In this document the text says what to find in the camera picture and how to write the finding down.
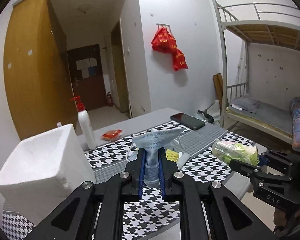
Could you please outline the person's right hand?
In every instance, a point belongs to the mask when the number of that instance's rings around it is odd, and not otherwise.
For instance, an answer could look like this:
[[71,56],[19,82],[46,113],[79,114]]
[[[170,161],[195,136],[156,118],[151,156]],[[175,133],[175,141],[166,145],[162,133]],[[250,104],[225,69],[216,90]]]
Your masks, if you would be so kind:
[[276,227],[284,227],[289,223],[294,223],[300,217],[300,209],[289,217],[284,211],[275,208],[273,223]]

